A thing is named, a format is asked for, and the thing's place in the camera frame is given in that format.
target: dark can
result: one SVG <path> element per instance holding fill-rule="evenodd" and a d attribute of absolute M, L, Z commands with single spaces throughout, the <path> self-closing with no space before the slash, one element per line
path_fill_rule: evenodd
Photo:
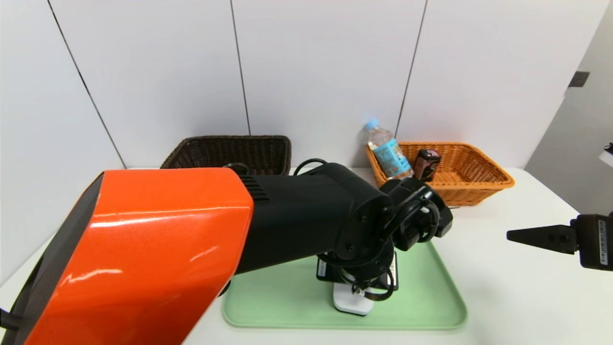
<path fill-rule="evenodd" d="M 417 160 L 415 160 L 414 177 L 424 182 L 434 179 L 434 174 L 438 165 L 441 163 L 441 155 L 434 149 L 419 150 Z"/>

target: vent slot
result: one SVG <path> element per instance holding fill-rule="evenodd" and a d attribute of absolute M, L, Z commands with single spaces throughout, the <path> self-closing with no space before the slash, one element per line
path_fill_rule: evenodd
<path fill-rule="evenodd" d="M 249 194 L 251 195 L 253 201 L 269 200 L 268 195 L 253 178 L 253 176 L 240 176 L 240 180 L 243 182 L 243 185 L 245 185 L 245 188 L 247 188 L 247 191 L 249 191 Z"/>

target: blue bottle label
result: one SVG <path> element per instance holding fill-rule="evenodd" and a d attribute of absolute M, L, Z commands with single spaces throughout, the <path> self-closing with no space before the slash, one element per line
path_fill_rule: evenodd
<path fill-rule="evenodd" d="M 373 150 L 373 153 L 379 161 L 379 165 L 388 177 L 407 172 L 411 165 L 406 157 L 402 154 L 400 146 L 396 139 L 392 139 L 382 146 Z"/>

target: dark brown basket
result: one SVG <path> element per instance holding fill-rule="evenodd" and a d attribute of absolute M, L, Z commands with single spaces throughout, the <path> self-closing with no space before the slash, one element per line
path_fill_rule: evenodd
<path fill-rule="evenodd" d="M 198 136 L 181 141 L 160 168 L 243 163 L 251 175 L 287 175 L 291 152 L 292 144 L 286 136 Z"/>

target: white wall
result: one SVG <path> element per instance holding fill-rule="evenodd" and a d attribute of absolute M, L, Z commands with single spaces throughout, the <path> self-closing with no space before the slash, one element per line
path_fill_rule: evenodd
<path fill-rule="evenodd" d="M 367 166 L 360 131 L 394 130 L 425 0 L 234 0 L 251 134 L 292 140 L 292 164 Z"/>
<path fill-rule="evenodd" d="M 569 88 L 526 170 L 581 213 L 613 211 L 613 168 L 598 159 L 613 142 L 613 3 L 580 66 L 583 88 Z"/>
<path fill-rule="evenodd" d="M 523 167 L 608 0 L 429 0 L 397 138 Z"/>
<path fill-rule="evenodd" d="M 3 1 L 0 284 L 104 169 L 122 168 L 46 1 Z"/>
<path fill-rule="evenodd" d="M 248 125 L 229 0 L 51 0 L 128 167 Z"/>

